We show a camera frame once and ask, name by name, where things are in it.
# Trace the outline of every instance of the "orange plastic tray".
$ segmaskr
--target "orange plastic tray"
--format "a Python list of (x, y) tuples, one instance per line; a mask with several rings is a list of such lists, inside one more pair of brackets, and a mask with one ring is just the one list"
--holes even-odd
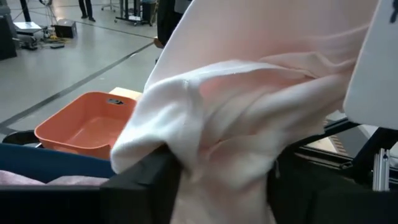
[(47, 149), (109, 159), (135, 105), (123, 96), (86, 93), (38, 125), (35, 135)]

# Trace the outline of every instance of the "pink cloth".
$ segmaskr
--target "pink cloth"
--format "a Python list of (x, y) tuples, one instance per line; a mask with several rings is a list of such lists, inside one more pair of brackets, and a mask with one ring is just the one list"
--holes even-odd
[(267, 173), (341, 108), (376, 4), (193, 1), (111, 151), (113, 169), (167, 144), (185, 168), (173, 223), (268, 223)]
[[(99, 177), (84, 177), (84, 176), (65, 176), (59, 177), (51, 182), (49, 185), (101, 185), (108, 179)], [(40, 181), (24, 177), (22, 175), (14, 174), (12, 172), (0, 170), (0, 185), (45, 185)]]

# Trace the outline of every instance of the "gray floor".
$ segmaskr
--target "gray floor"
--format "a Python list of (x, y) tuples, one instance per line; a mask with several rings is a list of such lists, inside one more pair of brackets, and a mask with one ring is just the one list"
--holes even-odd
[[(60, 108), (88, 91), (123, 87), (142, 91), (160, 50), (152, 38), (156, 27), (114, 22), (117, 12), (101, 11), (102, 0), (91, 0), (96, 23), (80, 19), (78, 0), (53, 0), (57, 18), (77, 22), (78, 38), (64, 49), (19, 50), (18, 57), (0, 61), (0, 139), (9, 131), (34, 129)], [(8, 0), (15, 21), (22, 22), (19, 0)], [(28, 3), (39, 25), (50, 24), (46, 9)]]

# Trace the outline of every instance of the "blue fabric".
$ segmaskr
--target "blue fabric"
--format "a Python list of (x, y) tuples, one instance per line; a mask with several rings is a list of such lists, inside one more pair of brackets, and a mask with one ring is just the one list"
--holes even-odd
[(0, 144), (0, 170), (44, 183), (64, 175), (110, 178), (110, 161), (50, 149)]

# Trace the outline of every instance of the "tray handle hole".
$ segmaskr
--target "tray handle hole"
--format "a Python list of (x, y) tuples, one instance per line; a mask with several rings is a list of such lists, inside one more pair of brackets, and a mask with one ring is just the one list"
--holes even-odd
[(108, 99), (108, 103), (114, 104), (114, 105), (124, 105), (123, 101), (117, 100), (117, 99)]

